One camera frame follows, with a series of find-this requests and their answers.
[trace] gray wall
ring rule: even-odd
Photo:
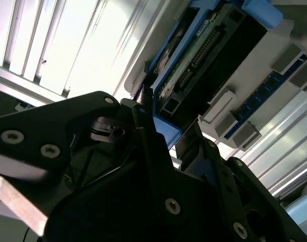
[[[0,242],[21,242],[27,226],[20,220],[0,216]],[[26,242],[36,242],[38,236],[29,230]]]

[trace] silver screw head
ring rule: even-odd
[[[7,130],[1,134],[1,140],[4,143],[16,145],[24,140],[24,135],[17,130]]]
[[[114,101],[111,98],[109,98],[109,97],[106,97],[105,101],[110,103],[110,104],[114,103]]]
[[[47,144],[41,147],[41,154],[47,158],[56,158],[60,155],[60,148],[56,145]]]
[[[235,232],[237,233],[237,235],[239,237],[241,237],[242,239],[247,239],[248,238],[248,233],[247,233],[247,231],[246,231],[246,229],[244,228],[243,225],[241,225],[238,222],[235,222],[233,224],[233,228],[234,228]]]
[[[235,159],[235,162],[238,166],[243,166],[243,163],[239,159]]]
[[[173,215],[178,215],[180,213],[180,205],[173,198],[167,198],[164,202],[166,209]]]
[[[213,148],[215,148],[216,147],[216,144],[214,143],[214,142],[212,142],[212,141],[208,141],[208,144],[211,146],[211,147],[213,147]]]

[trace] metal frame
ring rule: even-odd
[[[65,100],[64,97],[3,67],[0,67],[0,91],[36,107]]]

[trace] blue handle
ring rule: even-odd
[[[283,20],[283,14],[270,0],[245,0],[242,9],[270,29],[277,27]]]

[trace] black cable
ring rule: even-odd
[[[85,179],[85,175],[86,175],[86,173],[87,173],[87,169],[88,169],[88,167],[89,167],[89,164],[91,163],[91,160],[92,160],[93,155],[94,155],[94,149],[91,149],[91,150],[88,152],[86,162],[85,162],[85,164],[84,164],[84,167],[83,167],[83,169],[82,169],[82,172],[81,172],[81,174],[80,174],[80,176],[79,176],[79,178],[78,178],[78,181],[77,181],[77,183],[76,183],[76,186],[77,186],[77,187],[81,187],[81,186],[82,186],[83,181],[84,181],[84,179]]]
[[[27,237],[27,234],[28,234],[28,232],[29,232],[29,227],[27,228],[27,230],[26,230],[26,233],[24,234],[24,237],[23,237],[23,240],[22,240],[22,242],[24,242],[24,241],[26,241],[26,237]]]

